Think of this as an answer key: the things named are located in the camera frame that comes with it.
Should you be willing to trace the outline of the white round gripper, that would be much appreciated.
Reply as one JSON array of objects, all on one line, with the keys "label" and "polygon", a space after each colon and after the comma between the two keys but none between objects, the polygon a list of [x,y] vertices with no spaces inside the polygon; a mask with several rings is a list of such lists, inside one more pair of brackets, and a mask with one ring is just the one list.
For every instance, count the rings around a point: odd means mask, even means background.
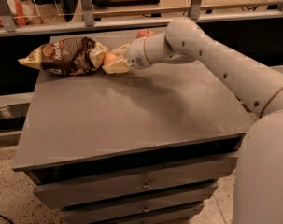
[{"label": "white round gripper", "polygon": [[136,69],[151,67],[145,52],[145,41],[145,37],[137,38],[130,45],[124,44],[111,50],[111,53],[118,58],[110,63],[103,64],[102,69],[107,74],[121,74],[128,72],[131,66]]}]

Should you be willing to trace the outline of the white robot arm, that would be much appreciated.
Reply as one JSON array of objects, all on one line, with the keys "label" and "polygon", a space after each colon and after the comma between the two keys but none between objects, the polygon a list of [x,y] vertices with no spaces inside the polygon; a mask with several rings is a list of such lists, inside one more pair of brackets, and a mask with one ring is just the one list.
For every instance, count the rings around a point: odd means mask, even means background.
[{"label": "white robot arm", "polygon": [[195,61],[259,117],[238,149],[232,224],[283,224],[283,73],[221,44],[187,17],[110,51],[103,69],[118,74]]}]

